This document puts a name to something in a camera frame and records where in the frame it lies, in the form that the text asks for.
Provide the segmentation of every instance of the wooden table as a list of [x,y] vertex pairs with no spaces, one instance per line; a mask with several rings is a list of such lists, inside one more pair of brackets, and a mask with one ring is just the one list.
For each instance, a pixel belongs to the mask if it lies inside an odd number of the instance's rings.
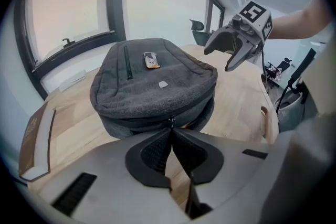
[[[273,143],[278,135],[278,118],[262,84],[261,69],[244,61],[236,70],[225,72],[226,61],[231,55],[215,51],[205,56],[204,48],[197,45],[182,49],[218,70],[215,110],[202,132],[237,140]],[[30,190],[39,193],[43,185],[67,165],[93,148],[117,140],[106,132],[90,103],[90,86],[97,71],[87,73],[84,80],[64,92],[57,89],[48,96],[48,106],[56,109],[50,138],[50,173],[28,183]],[[189,178],[173,152],[167,161],[166,176],[172,182],[173,198],[184,207]]]

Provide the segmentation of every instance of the black chair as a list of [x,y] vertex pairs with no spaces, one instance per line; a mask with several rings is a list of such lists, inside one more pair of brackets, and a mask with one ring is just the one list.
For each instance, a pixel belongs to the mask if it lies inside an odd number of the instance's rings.
[[210,38],[210,34],[206,32],[200,32],[204,29],[204,25],[198,20],[190,20],[192,22],[191,30],[197,45],[205,46]]
[[289,60],[288,58],[285,58],[284,61],[282,61],[277,67],[274,67],[274,65],[272,65],[270,62],[269,63],[269,67],[266,68],[266,72],[269,78],[271,79],[275,79],[275,77],[277,76],[277,74],[283,73],[286,69],[288,69],[290,67],[290,62],[292,62],[292,60]]

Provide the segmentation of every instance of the gray backpack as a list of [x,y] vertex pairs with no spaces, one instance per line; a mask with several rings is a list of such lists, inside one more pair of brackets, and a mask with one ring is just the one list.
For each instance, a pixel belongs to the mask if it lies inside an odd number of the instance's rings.
[[[149,69],[145,52],[159,68]],[[200,131],[214,109],[217,69],[165,39],[115,44],[93,80],[90,100],[107,132],[125,138],[164,127]]]

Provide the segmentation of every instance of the window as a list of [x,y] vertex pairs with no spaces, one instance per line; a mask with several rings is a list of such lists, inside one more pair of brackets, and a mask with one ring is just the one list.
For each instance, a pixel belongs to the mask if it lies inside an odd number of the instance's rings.
[[177,46],[195,44],[192,20],[205,21],[207,0],[123,0],[127,40],[165,38]]
[[44,61],[69,41],[109,31],[106,0],[26,0],[26,27],[35,60]]
[[220,20],[220,9],[217,8],[216,5],[212,5],[212,17],[211,17],[211,24],[210,24],[210,32],[216,31],[219,28],[219,20]]

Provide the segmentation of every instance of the zipper pull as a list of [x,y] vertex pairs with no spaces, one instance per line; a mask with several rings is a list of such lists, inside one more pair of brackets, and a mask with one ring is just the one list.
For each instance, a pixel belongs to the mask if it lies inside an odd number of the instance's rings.
[[176,120],[176,117],[171,116],[168,120],[170,121],[170,128],[173,129],[174,128],[174,121]]

